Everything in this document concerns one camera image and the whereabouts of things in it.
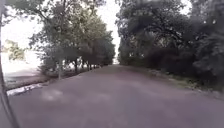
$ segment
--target tree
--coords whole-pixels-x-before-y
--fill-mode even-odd
[[[10,45],[10,47],[8,48],[9,60],[23,60],[24,59],[25,50],[20,48],[17,42],[7,40],[6,43]]]
[[[29,0],[9,0],[7,5],[17,10],[20,15],[39,16],[39,21],[44,23],[45,31],[48,34],[48,40],[53,43],[53,49],[58,49],[58,66],[59,79],[63,72],[63,52],[61,46],[66,43],[68,19],[72,13],[77,12],[82,8],[83,4],[88,10],[95,10],[104,4],[103,0],[62,0],[54,2],[48,0],[44,4],[44,0],[29,1]]]
[[[120,1],[120,62],[217,83],[224,73],[224,3],[191,3],[191,12],[184,15],[179,0]]]
[[[64,17],[63,32],[58,31],[60,27],[60,3],[56,3],[52,7],[52,16],[48,19],[54,21],[56,26],[44,24],[43,29],[31,37],[30,45],[42,51],[42,59],[44,62],[53,61],[55,64],[52,65],[53,69],[58,69],[59,58],[62,58],[66,64],[74,64],[75,72],[78,73],[78,65],[80,60],[82,65],[87,64],[89,67],[91,65],[101,65],[102,59],[106,58],[113,59],[111,57],[114,51],[114,46],[112,45],[111,32],[106,31],[106,25],[96,14],[95,9],[89,9],[88,7],[82,7],[81,5],[76,5],[76,8],[68,8],[66,10],[66,16]],[[111,45],[106,45],[100,50],[105,51],[107,47],[109,48],[110,54],[99,55],[97,51],[98,47],[108,43]],[[44,66],[43,68],[52,69],[51,66]]]

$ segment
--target tree trunk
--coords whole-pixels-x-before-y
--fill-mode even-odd
[[[78,74],[78,61],[75,60],[75,74]]]
[[[65,18],[65,4],[66,4],[66,0],[64,0],[63,1],[63,10],[62,10],[62,17],[61,17],[61,37],[62,37],[62,35],[63,35],[63,25],[64,25],[64,18]],[[60,79],[62,79],[62,77],[63,77],[63,59],[60,57],[59,58],[59,70],[58,70],[58,79],[60,80]]]
[[[4,7],[5,7],[5,0],[1,0],[0,2],[0,37],[1,37],[1,26],[2,26],[2,12],[4,11]],[[5,87],[4,77],[2,73],[1,50],[0,50],[0,103],[3,107],[3,110],[5,111],[5,114],[12,128],[19,128],[18,121],[15,117],[15,114],[12,110],[12,107],[10,105],[10,102],[7,96],[7,90]]]
[[[92,64],[89,65],[89,69],[92,70]]]
[[[90,70],[90,65],[89,64],[87,64],[87,69],[88,69],[88,71]]]
[[[82,70],[84,70],[84,60],[82,59]]]
[[[62,79],[63,77],[63,59],[59,58],[59,64],[58,64],[58,79]]]

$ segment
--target sky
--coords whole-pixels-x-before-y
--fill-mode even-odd
[[[119,6],[115,4],[115,0],[107,0],[107,4],[100,7],[98,14],[102,20],[107,24],[107,29],[113,31],[112,36],[114,38],[113,44],[116,46],[116,54],[118,54],[118,47],[120,44],[120,38],[117,33],[117,26],[115,25],[116,13],[119,12]],[[188,0],[182,0],[187,6],[182,10],[182,13],[187,13],[190,8],[190,2]],[[28,47],[29,37],[33,33],[38,32],[41,29],[41,25],[37,24],[37,21],[29,21],[28,19],[19,20],[14,19],[9,24],[2,28],[2,42],[5,40],[12,40],[18,42],[22,48]]]

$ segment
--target roadside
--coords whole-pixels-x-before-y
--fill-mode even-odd
[[[159,70],[153,70],[148,68],[140,68],[140,67],[128,67],[128,68],[130,68],[131,71],[139,72],[149,77],[154,77],[156,79],[172,82],[171,85],[174,85],[178,88],[194,90],[199,93],[202,93],[203,95],[224,100],[224,92],[213,90],[211,88],[202,88],[201,86],[198,86],[198,83],[193,82],[189,78],[170,75],[168,73],[164,73]]]

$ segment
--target asphalt road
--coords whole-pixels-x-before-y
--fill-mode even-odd
[[[224,128],[223,101],[171,84],[110,66],[10,101],[21,128]]]

